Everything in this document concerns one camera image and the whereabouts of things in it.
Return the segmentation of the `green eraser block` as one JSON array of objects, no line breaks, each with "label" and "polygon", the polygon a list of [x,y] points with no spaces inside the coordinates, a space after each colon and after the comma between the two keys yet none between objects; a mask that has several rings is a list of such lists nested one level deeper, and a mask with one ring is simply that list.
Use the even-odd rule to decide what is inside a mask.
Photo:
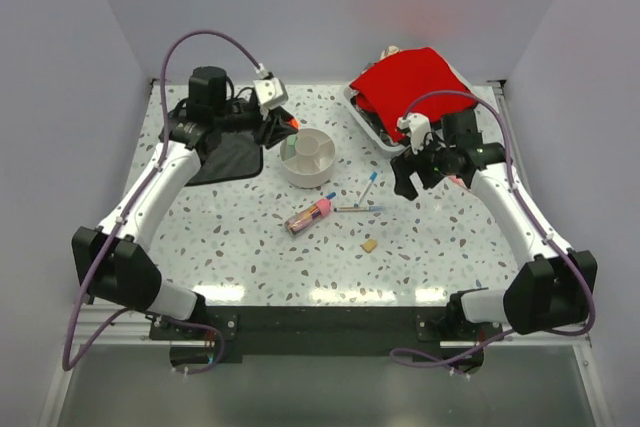
[{"label": "green eraser block", "polygon": [[286,146],[285,146],[285,158],[289,159],[291,157],[293,157],[296,153],[295,150],[295,145],[296,145],[296,141],[297,141],[297,136],[296,135],[291,135],[287,138],[286,140]]}]

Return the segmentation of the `white marker blue cap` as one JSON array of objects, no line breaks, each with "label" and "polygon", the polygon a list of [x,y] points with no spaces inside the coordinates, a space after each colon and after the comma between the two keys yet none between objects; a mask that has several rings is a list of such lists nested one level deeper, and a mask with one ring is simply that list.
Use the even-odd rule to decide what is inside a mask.
[{"label": "white marker blue cap", "polygon": [[359,194],[356,202],[354,203],[355,207],[360,207],[362,205],[366,195],[368,194],[368,192],[370,191],[371,187],[375,183],[376,178],[377,178],[377,173],[376,172],[372,172],[371,175],[369,176],[369,178],[367,179],[367,181],[366,181],[361,193]]}]

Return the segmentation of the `clear blue ballpoint pen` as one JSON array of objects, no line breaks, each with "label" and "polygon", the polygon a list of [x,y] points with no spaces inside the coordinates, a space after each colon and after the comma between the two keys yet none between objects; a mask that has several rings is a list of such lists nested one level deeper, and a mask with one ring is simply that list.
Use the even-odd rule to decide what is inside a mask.
[{"label": "clear blue ballpoint pen", "polygon": [[333,212],[337,213],[354,213],[354,212],[381,212],[384,210],[382,206],[338,206],[333,208]]}]

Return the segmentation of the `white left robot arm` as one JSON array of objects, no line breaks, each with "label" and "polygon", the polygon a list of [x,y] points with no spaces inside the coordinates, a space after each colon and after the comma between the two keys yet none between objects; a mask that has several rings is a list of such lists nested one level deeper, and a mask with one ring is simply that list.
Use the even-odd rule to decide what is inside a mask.
[{"label": "white left robot arm", "polygon": [[142,174],[96,228],[81,227],[72,238],[78,278],[90,296],[170,317],[185,339],[205,332],[204,297],[165,280],[148,251],[183,188],[256,177],[264,150],[296,133],[281,80],[263,73],[249,92],[248,98],[235,96],[222,68],[193,70],[187,97],[164,114]]}]

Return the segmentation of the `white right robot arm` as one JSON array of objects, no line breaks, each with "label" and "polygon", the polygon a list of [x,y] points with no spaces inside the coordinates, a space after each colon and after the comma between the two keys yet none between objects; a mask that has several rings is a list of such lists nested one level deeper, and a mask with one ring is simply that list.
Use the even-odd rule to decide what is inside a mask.
[{"label": "white right robot arm", "polygon": [[470,111],[448,114],[441,134],[429,119],[412,113],[397,129],[407,149],[393,158],[394,191],[408,200],[418,192],[417,175],[426,189],[454,177],[474,194],[499,226],[518,266],[504,290],[476,288],[451,296],[445,316],[448,333],[469,339],[481,323],[507,324],[519,334],[552,331],[588,320],[597,262],[575,250],[549,224],[520,182],[504,142],[487,143]]}]

